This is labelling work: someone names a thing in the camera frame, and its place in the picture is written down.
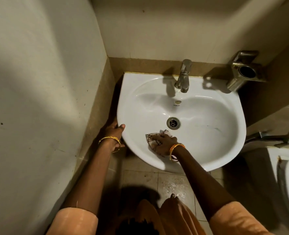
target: sink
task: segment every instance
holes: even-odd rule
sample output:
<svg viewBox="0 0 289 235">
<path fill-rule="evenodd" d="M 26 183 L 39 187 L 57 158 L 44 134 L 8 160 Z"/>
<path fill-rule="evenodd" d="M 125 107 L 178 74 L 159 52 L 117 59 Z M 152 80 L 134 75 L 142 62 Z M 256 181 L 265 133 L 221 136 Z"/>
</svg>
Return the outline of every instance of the sink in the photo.
<svg viewBox="0 0 289 235">
<path fill-rule="evenodd" d="M 156 155 L 146 141 L 146 134 L 168 130 L 206 171 L 224 166 L 237 156 L 246 137 L 238 94 L 224 93 L 224 80 L 189 77 L 187 93 L 174 88 L 175 82 L 172 76 L 124 74 L 117 120 L 126 124 L 125 143 L 146 163 L 182 173 L 179 162 Z M 170 125 L 178 129 L 168 127 L 169 118 L 175 118 Z"/>
</svg>

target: hand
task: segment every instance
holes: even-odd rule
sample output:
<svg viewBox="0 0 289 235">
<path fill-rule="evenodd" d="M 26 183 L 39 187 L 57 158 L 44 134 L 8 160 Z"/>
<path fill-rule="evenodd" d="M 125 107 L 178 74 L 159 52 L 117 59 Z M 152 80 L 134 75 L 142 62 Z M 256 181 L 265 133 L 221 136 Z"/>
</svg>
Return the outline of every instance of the hand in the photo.
<svg viewBox="0 0 289 235">
<path fill-rule="evenodd" d="M 105 137 L 112 136 L 120 140 L 124 129 L 125 129 L 124 124 L 117 127 L 117 119 L 115 118 L 113 123 L 111 123 L 111 125 L 105 129 Z M 115 148 L 119 148 L 119 143 L 113 138 L 105 138 L 102 140 L 102 143 L 107 144 L 110 147 L 111 152 L 114 152 Z"/>
<path fill-rule="evenodd" d="M 152 135 L 151 139 L 156 139 L 162 143 L 161 145 L 156 145 L 153 147 L 153 150 L 162 156 L 169 156 L 170 148 L 174 144 L 178 144 L 176 137 L 170 137 L 167 134 L 161 134 L 161 136 Z"/>
</svg>

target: orange and gold bangle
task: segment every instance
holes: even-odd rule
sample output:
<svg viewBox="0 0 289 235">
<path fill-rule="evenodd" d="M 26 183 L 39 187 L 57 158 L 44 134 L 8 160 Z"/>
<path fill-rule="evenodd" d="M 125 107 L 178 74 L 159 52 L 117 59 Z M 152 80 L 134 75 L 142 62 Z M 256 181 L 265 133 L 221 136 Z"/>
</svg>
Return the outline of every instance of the orange and gold bangle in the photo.
<svg viewBox="0 0 289 235">
<path fill-rule="evenodd" d="M 119 149 L 120 149 L 120 146 L 121 146 L 121 142 L 119 141 L 119 139 L 118 139 L 117 137 L 107 136 L 107 137 L 101 138 L 100 141 L 99 141 L 99 144 L 100 144 L 100 142 L 101 142 L 103 139 L 105 139 L 105 138 L 112 138 L 112 139 L 115 139 L 115 140 L 119 143 L 119 148 L 118 148 L 118 150 L 117 150 L 117 151 L 114 151 L 113 153 L 118 152 Z"/>
<path fill-rule="evenodd" d="M 170 148 L 170 160 L 172 160 L 172 152 L 173 152 L 173 150 L 175 149 L 175 147 L 177 147 L 177 146 L 182 146 L 182 147 L 186 148 L 185 145 L 183 145 L 182 143 L 174 144 L 174 145 Z"/>
</svg>

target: peach sleeve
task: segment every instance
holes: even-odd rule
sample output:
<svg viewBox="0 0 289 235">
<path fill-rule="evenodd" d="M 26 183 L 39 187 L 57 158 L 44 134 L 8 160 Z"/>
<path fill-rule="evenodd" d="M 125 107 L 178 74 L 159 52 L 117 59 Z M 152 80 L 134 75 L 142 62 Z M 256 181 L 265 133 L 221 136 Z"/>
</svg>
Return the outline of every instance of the peach sleeve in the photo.
<svg viewBox="0 0 289 235">
<path fill-rule="evenodd" d="M 61 209 L 55 216 L 47 235 L 94 235 L 98 218 L 79 208 Z"/>
<path fill-rule="evenodd" d="M 239 202 L 223 206 L 211 218 L 214 235 L 271 235 Z"/>
</svg>

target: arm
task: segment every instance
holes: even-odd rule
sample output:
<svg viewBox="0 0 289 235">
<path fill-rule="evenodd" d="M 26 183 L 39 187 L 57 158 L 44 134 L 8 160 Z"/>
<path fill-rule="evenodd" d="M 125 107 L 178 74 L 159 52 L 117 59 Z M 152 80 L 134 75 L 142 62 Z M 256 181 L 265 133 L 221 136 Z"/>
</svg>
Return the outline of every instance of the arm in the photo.
<svg viewBox="0 0 289 235">
<path fill-rule="evenodd" d="M 107 127 L 105 136 L 113 136 L 121 138 L 125 125 L 122 124 L 118 128 L 117 120 Z M 112 138 L 103 139 L 91 161 L 88 162 L 79 181 L 68 194 L 63 208 L 74 207 L 90 211 L 97 214 L 104 180 L 110 161 L 111 152 L 119 147 L 119 143 Z"/>
<path fill-rule="evenodd" d="M 153 136 L 162 144 L 154 150 L 164 156 L 169 156 L 170 148 L 177 144 L 177 138 L 170 138 L 168 135 Z M 210 221 L 211 217 L 224 205 L 235 201 L 235 199 L 207 173 L 202 166 L 191 156 L 182 146 L 177 146 L 172 153 L 179 160 L 195 196 L 205 214 Z"/>
</svg>

